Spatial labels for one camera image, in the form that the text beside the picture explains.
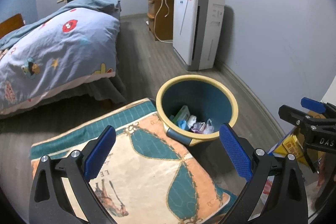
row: red cartoon character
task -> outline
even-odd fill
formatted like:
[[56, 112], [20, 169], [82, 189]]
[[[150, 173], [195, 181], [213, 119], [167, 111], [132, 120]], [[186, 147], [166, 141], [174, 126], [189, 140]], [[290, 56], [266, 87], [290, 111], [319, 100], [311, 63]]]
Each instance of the red cartoon character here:
[[69, 20], [66, 24], [63, 25], [63, 32], [70, 32], [73, 30], [76, 27], [77, 22], [78, 20], [76, 19]]

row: blanket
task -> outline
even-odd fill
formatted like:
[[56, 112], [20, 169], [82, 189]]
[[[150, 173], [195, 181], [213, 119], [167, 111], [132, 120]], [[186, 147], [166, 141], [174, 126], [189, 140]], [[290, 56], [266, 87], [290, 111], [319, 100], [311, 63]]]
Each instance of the blanket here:
[[111, 15], [75, 8], [25, 35], [0, 60], [0, 115], [114, 77], [119, 26]]
[[87, 8], [90, 10], [95, 10], [98, 12], [104, 12], [107, 14], [112, 14], [116, 5], [118, 4], [118, 0], [74, 0], [70, 3], [66, 4], [53, 14], [40, 19], [39, 21], [23, 26], [20, 29], [14, 30], [3, 38], [0, 39], [0, 51], [4, 51], [5, 49], [10, 49], [13, 47], [21, 38], [29, 34], [31, 31], [41, 26], [42, 24], [48, 22], [52, 18], [57, 15], [60, 15], [66, 11], [75, 9], [75, 8]]
[[[31, 147], [33, 175], [40, 157], [82, 150], [107, 125], [117, 140], [90, 186], [118, 224], [201, 224], [224, 215], [236, 196], [214, 183], [187, 148], [167, 137], [156, 108], [143, 99]], [[68, 179], [76, 215], [86, 220]]]

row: printed blanket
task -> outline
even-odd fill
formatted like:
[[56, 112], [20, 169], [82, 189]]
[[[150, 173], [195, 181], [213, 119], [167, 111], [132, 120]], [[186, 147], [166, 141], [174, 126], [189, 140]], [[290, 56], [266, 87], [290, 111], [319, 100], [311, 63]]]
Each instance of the printed blanket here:
[[[117, 140], [90, 185], [118, 224], [201, 224], [224, 215], [236, 200], [213, 182], [185, 146], [166, 136], [149, 99], [34, 144], [33, 175], [41, 156], [55, 159], [82, 150], [107, 125], [116, 129]], [[76, 215], [86, 220], [68, 180], [63, 183]]]

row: yellow star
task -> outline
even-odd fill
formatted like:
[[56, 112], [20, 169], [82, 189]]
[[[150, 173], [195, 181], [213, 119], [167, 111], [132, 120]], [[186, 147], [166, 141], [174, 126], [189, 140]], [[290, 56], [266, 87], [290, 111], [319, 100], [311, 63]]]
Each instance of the yellow star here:
[[51, 66], [54, 67], [54, 69], [58, 66], [58, 58], [52, 60]]

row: wooden floor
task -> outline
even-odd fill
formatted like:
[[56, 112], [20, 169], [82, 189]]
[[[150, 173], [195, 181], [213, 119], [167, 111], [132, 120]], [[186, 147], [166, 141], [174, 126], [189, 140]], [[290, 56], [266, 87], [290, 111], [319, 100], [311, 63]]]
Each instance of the wooden floor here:
[[[171, 44], [155, 42], [143, 16], [122, 19], [117, 45], [119, 74], [127, 87], [128, 101], [155, 98], [167, 80], [184, 74]], [[280, 138], [269, 118], [251, 100], [230, 73], [217, 69], [196, 72], [227, 86], [236, 97], [239, 115], [234, 130], [257, 148], [271, 148]], [[62, 100], [0, 121], [0, 186], [19, 215], [28, 220], [32, 173], [29, 159], [33, 143], [46, 140], [99, 117], [115, 106], [89, 96]], [[219, 141], [193, 147], [192, 154], [219, 185], [239, 194], [245, 180], [238, 177]]]

